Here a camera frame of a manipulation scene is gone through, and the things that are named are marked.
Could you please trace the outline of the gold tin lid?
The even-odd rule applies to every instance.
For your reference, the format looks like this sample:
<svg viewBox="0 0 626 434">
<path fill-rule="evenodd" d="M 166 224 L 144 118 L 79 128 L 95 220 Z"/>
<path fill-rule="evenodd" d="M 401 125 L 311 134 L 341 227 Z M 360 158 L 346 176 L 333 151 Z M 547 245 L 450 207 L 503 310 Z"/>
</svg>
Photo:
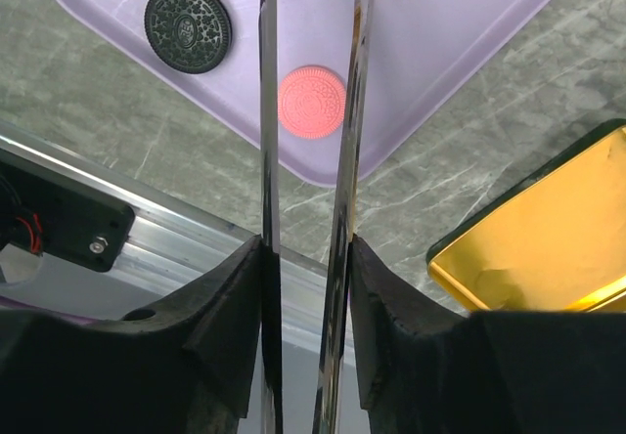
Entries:
<svg viewBox="0 0 626 434">
<path fill-rule="evenodd" d="M 469 310 L 624 311 L 624 120 L 597 126 L 494 199 L 426 263 Z"/>
</svg>

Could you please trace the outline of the aluminium rail frame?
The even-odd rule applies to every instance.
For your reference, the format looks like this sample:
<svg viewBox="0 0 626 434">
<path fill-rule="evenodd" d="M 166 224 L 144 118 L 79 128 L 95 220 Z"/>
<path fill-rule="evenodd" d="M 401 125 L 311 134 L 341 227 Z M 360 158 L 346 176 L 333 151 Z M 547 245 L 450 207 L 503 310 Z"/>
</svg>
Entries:
<svg viewBox="0 0 626 434">
<path fill-rule="evenodd" d="M 136 214 L 111 274 L 165 295 L 210 270 L 251 233 L 21 128 L 1 124 L 1 148 L 130 205 Z M 288 248 L 282 257 L 283 338 L 318 352 L 326 268 Z"/>
</svg>

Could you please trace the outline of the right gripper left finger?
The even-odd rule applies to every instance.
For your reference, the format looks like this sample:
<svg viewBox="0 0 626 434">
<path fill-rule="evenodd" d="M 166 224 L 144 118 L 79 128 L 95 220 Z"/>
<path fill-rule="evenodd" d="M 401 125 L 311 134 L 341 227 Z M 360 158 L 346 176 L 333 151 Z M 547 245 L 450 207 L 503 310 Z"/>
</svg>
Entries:
<svg viewBox="0 0 626 434">
<path fill-rule="evenodd" d="M 234 433 L 260 327 L 261 241 L 119 321 L 1 315 L 5 433 Z"/>
</svg>

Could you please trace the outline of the pink sandwich cookie bottom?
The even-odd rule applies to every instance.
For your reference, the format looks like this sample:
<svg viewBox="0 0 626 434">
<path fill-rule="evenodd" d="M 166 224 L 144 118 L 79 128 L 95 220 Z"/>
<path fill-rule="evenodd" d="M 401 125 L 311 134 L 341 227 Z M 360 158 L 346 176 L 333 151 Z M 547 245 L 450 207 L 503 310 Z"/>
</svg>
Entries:
<svg viewBox="0 0 626 434">
<path fill-rule="evenodd" d="M 296 137 L 326 138 L 343 121 L 345 98 L 345 86 L 334 72 L 318 65 L 299 67 L 279 86 L 278 118 Z"/>
</svg>

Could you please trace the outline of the purple plastic tray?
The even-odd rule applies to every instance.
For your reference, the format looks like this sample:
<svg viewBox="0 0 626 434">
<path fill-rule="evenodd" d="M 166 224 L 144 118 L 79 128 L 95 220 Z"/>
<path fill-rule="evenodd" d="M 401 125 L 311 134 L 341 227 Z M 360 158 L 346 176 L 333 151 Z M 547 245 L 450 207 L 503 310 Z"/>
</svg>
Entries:
<svg viewBox="0 0 626 434">
<path fill-rule="evenodd" d="M 259 141 L 259 0 L 221 0 L 225 61 L 179 72 L 151 49 L 148 0 L 57 0 L 77 20 L 252 144 Z M 550 0 L 375 0 L 359 174 L 370 175 Z M 348 75 L 354 0 L 278 0 L 278 73 Z"/>
</svg>

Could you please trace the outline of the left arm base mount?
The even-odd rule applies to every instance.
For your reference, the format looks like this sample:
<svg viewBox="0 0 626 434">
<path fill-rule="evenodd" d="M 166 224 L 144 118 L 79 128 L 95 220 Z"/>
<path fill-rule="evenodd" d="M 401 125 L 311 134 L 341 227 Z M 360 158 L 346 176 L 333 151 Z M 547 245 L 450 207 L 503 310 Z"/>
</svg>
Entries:
<svg viewBox="0 0 626 434">
<path fill-rule="evenodd" d="M 1 152 L 1 246 L 44 253 L 107 272 L 126 243 L 129 204 L 8 152 Z"/>
</svg>

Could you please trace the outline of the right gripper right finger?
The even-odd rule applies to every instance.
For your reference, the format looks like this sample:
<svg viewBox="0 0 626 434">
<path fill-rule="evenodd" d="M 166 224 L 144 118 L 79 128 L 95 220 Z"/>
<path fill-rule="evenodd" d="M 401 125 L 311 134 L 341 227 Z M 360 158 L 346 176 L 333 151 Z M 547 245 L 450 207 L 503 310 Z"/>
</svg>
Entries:
<svg viewBox="0 0 626 434">
<path fill-rule="evenodd" d="M 621 313 L 460 316 L 350 246 L 360 403 L 375 433 L 621 433 Z"/>
</svg>

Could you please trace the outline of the metal tongs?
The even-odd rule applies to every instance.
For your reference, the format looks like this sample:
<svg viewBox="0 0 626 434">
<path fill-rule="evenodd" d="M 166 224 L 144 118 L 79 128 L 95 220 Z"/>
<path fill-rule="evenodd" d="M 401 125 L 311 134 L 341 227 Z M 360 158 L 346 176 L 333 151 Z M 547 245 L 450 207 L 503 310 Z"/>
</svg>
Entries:
<svg viewBox="0 0 626 434">
<path fill-rule="evenodd" d="M 359 155 L 375 0 L 354 0 L 353 31 L 333 232 L 314 406 L 315 433 L 339 427 L 340 382 L 347 322 L 350 243 L 354 235 Z M 260 0 L 258 51 L 262 191 L 261 432 L 284 430 L 280 220 L 278 188 L 278 0 Z"/>
</svg>

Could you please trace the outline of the black sandwich cookie bottom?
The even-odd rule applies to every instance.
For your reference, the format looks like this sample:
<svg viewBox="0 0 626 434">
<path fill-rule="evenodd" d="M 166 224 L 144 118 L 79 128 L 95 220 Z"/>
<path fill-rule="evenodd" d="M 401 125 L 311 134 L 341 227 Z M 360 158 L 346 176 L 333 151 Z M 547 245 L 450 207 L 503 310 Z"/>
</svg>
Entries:
<svg viewBox="0 0 626 434">
<path fill-rule="evenodd" d="M 232 21 L 221 0 L 148 0 L 144 29 L 156 55 L 188 74 L 217 68 L 234 40 Z"/>
</svg>

